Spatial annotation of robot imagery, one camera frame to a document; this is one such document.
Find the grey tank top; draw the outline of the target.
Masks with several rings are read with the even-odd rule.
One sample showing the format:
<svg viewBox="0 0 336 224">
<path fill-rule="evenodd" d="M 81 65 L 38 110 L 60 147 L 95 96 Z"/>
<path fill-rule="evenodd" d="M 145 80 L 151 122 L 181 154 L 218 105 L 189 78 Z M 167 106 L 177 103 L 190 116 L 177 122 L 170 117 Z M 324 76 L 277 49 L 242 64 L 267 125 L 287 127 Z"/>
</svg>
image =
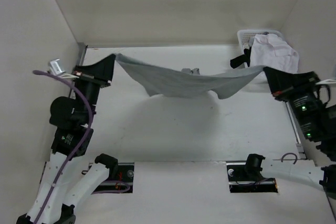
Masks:
<svg viewBox="0 0 336 224">
<path fill-rule="evenodd" d="M 161 94 L 172 98 L 193 98 L 213 91 L 220 100 L 230 98 L 263 72 L 264 66 L 231 69 L 207 76 L 190 69 L 177 71 L 117 54 L 116 62 L 146 90 L 149 96 Z"/>
</svg>

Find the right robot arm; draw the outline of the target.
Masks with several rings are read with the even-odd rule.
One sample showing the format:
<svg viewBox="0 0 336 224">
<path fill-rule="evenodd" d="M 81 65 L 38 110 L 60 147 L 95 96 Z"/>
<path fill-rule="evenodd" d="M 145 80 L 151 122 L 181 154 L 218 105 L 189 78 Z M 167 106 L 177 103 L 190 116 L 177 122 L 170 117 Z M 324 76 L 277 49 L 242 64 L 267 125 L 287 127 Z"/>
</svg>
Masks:
<svg viewBox="0 0 336 224">
<path fill-rule="evenodd" d="M 329 84 L 313 71 L 292 74 L 264 67 L 264 72 L 273 97 L 290 105 L 305 138 L 317 143 L 317 150 L 335 162 L 335 106 L 328 106 L 320 99 L 322 88 L 331 92 Z M 248 179 L 257 182 L 264 178 L 281 178 L 311 186 L 335 199 L 335 164 L 299 168 L 295 164 L 249 154 L 243 169 Z"/>
</svg>

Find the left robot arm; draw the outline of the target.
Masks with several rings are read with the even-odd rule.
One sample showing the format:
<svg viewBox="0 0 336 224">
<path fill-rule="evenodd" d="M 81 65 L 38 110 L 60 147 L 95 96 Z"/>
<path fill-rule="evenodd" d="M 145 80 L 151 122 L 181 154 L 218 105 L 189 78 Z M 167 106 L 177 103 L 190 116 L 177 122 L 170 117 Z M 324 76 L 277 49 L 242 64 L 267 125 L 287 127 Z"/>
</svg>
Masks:
<svg viewBox="0 0 336 224">
<path fill-rule="evenodd" d="M 118 161 L 106 154 L 99 155 L 93 170 L 69 189 L 73 173 L 93 135 L 93 118 L 99 92 L 111 84 L 116 55 L 111 54 L 87 66 L 75 66 L 72 73 L 61 71 L 58 60 L 49 63 L 49 71 L 34 70 L 68 86 L 75 97 L 60 96 L 50 106 L 49 123 L 56 127 L 49 161 L 41 177 L 37 197 L 28 213 L 17 223 L 74 223 L 75 211 L 104 180 L 118 175 Z"/>
</svg>

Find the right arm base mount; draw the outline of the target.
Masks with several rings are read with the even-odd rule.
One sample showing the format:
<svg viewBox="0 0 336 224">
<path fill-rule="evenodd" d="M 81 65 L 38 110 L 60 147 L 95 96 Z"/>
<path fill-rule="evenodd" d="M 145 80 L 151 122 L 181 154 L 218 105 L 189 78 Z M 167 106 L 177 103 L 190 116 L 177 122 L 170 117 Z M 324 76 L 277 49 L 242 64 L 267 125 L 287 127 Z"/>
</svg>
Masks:
<svg viewBox="0 0 336 224">
<path fill-rule="evenodd" d="M 226 169 L 231 193 L 278 193 L 274 178 L 246 172 L 245 162 L 227 162 Z"/>
</svg>

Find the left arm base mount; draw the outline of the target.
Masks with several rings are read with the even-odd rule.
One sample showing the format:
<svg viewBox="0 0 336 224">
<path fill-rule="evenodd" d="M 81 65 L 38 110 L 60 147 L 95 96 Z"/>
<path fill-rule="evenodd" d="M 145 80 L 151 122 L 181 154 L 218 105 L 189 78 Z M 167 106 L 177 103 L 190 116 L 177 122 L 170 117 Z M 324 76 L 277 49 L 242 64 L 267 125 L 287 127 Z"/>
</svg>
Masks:
<svg viewBox="0 0 336 224">
<path fill-rule="evenodd" d="M 114 176 L 109 176 L 95 190 L 94 193 L 121 194 L 133 193 L 134 163 L 119 163 Z"/>
</svg>

